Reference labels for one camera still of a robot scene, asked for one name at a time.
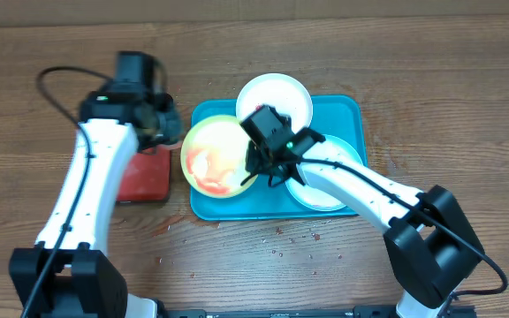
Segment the yellow-green plate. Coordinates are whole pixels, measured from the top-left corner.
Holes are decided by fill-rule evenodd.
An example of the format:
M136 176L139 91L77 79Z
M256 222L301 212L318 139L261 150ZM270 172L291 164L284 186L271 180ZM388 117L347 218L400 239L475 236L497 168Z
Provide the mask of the yellow-green plate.
M187 182L208 197L227 199L255 181L246 170L250 139L231 115L215 115L193 125L180 149Z

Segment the white plate with red stain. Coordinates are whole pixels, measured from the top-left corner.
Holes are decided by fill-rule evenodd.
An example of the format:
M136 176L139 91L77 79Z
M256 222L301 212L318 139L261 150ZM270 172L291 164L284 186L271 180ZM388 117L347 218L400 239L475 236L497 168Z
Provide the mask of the white plate with red stain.
M236 100L236 117L244 120L263 105L275 108L281 116L288 116L295 133L309 127L313 118L309 92L299 81L285 74L266 73L248 81Z

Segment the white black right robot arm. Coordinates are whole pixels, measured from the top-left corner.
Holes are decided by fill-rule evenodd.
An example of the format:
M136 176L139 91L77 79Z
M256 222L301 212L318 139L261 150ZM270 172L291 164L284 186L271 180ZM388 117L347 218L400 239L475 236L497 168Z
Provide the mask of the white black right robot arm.
M327 140L288 140L277 148L249 142L253 175L293 178L342 202L384 238L404 289L399 317L440 317L463 295L460 285L488 258L453 194L402 185L358 164Z

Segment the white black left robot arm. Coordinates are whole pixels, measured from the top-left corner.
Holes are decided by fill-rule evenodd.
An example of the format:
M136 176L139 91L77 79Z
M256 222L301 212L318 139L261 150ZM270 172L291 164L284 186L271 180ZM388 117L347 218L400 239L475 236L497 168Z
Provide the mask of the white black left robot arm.
M132 295L107 257L110 219L135 154L172 145L180 120L170 95L94 91L75 120L70 168L31 248L17 248L9 273L24 317L164 317L157 299Z

